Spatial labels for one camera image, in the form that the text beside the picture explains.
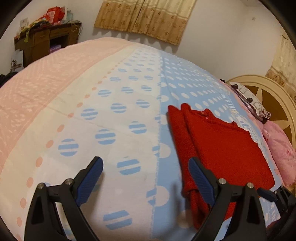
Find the red knitted sweater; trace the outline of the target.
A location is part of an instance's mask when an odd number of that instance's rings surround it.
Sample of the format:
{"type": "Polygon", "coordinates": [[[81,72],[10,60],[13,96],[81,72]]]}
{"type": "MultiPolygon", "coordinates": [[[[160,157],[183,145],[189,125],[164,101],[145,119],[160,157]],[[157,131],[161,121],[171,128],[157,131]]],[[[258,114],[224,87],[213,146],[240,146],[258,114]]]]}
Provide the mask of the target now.
{"type": "Polygon", "coordinates": [[[199,229],[210,211],[189,172],[189,159],[197,157],[217,178],[232,185],[248,182],[255,188],[271,189],[272,172],[258,144],[236,122],[227,123],[209,110],[193,110],[184,103],[168,107],[168,118],[181,166],[182,195],[189,201],[193,224],[199,229]]]}

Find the pink crumpled quilt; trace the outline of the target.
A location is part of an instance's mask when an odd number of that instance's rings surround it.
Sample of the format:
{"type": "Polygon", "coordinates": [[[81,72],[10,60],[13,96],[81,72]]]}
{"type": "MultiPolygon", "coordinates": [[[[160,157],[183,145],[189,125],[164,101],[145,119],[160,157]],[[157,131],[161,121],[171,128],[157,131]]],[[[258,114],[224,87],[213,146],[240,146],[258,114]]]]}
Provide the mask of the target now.
{"type": "Polygon", "coordinates": [[[279,125],[267,121],[262,128],[270,153],[286,187],[295,184],[295,149],[279,125]]]}

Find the cream wooden round headboard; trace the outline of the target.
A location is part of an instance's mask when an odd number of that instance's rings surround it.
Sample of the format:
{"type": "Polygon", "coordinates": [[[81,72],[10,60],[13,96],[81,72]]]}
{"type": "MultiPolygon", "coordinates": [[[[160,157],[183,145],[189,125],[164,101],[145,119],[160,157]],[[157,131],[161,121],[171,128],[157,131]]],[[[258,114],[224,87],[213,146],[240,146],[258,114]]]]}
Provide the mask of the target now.
{"type": "Polygon", "coordinates": [[[281,127],[295,147],[295,103],[282,86],[260,75],[241,75],[228,82],[246,86],[271,113],[270,120],[281,127]]]}

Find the white patterned pillow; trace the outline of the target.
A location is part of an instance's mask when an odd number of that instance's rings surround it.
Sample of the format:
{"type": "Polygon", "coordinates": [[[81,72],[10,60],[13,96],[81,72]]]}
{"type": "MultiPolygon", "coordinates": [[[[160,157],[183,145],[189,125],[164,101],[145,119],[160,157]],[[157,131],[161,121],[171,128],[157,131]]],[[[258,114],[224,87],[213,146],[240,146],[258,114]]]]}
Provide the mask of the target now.
{"type": "Polygon", "coordinates": [[[230,82],[229,85],[255,118],[263,123],[270,119],[271,113],[263,107],[261,101],[247,87],[238,82],[230,82]]]}

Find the beige door curtain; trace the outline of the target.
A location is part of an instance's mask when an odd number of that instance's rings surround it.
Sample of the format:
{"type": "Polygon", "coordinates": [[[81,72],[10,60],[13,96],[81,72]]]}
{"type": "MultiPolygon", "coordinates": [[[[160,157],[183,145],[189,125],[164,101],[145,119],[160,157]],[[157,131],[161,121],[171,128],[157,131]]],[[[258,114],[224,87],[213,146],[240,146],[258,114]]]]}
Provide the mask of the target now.
{"type": "Polygon", "coordinates": [[[283,31],[280,42],[277,46],[271,67],[267,71],[266,77],[283,87],[296,101],[295,96],[295,47],[288,35],[283,31]]]}

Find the pink blue polka-dot bedspread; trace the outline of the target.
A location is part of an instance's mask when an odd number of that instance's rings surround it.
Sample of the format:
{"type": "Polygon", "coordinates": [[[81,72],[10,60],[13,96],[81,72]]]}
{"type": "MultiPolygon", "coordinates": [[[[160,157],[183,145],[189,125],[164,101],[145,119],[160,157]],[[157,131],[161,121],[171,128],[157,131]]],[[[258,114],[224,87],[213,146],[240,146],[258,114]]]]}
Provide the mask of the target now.
{"type": "Polygon", "coordinates": [[[1,217],[23,240],[37,185],[73,178],[95,156],[103,173],[81,206],[101,240],[190,240],[168,106],[210,109],[250,132],[281,176],[255,118],[221,80],[143,44],[102,38],[27,66],[1,88],[1,217]]]}

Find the stacked boxes under desk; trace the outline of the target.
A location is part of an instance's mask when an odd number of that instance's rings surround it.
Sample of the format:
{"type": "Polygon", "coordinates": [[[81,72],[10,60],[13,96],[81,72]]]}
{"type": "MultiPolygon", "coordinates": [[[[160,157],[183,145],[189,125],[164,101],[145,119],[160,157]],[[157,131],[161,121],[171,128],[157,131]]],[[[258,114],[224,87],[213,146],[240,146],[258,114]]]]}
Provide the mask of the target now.
{"type": "Polygon", "coordinates": [[[50,47],[50,51],[49,51],[49,53],[50,53],[50,54],[51,54],[51,53],[54,53],[54,52],[60,50],[61,47],[62,47],[62,45],[54,45],[54,46],[50,47]]]}

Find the brown wooden desk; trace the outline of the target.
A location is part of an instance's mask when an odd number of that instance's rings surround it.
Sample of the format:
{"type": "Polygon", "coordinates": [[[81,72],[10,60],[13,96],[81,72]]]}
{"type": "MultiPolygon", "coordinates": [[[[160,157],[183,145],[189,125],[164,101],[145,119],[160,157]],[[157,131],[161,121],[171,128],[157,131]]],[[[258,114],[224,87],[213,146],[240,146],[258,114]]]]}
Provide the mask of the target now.
{"type": "Polygon", "coordinates": [[[77,44],[80,35],[81,22],[71,22],[61,25],[48,25],[39,29],[30,30],[29,42],[25,43],[25,37],[14,40],[16,50],[23,51],[23,66],[47,56],[50,47],[62,45],[65,48],[77,44]]]}

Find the beige window curtain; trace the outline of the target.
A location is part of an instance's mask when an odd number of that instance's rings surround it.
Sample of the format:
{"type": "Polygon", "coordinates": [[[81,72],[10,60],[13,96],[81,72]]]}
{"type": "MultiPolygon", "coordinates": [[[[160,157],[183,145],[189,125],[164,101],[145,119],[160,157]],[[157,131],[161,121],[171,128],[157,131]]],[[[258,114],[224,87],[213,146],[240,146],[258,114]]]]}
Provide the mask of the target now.
{"type": "Polygon", "coordinates": [[[178,46],[195,3],[194,0],[103,1],[94,27],[144,34],[178,46]]]}

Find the colourful clutter on desk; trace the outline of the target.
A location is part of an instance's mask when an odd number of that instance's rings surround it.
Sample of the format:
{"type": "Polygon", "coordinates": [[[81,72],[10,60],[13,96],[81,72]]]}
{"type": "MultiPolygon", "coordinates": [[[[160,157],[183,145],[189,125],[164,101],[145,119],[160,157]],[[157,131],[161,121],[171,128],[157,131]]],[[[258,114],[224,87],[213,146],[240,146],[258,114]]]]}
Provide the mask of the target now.
{"type": "Polygon", "coordinates": [[[33,21],[30,24],[28,22],[28,19],[26,18],[21,21],[20,29],[17,32],[16,36],[14,37],[14,40],[19,40],[21,37],[25,37],[24,42],[28,43],[30,30],[39,29],[43,26],[48,26],[48,25],[50,25],[50,23],[45,16],[33,21]]]}

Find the red gift bag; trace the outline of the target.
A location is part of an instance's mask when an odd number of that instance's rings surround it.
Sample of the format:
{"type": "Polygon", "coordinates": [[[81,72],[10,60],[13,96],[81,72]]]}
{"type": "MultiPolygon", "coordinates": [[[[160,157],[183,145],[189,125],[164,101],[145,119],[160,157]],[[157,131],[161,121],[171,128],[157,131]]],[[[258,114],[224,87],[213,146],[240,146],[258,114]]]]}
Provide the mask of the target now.
{"type": "Polygon", "coordinates": [[[55,6],[49,8],[46,12],[46,19],[49,23],[55,24],[65,19],[66,7],[55,6]]]}

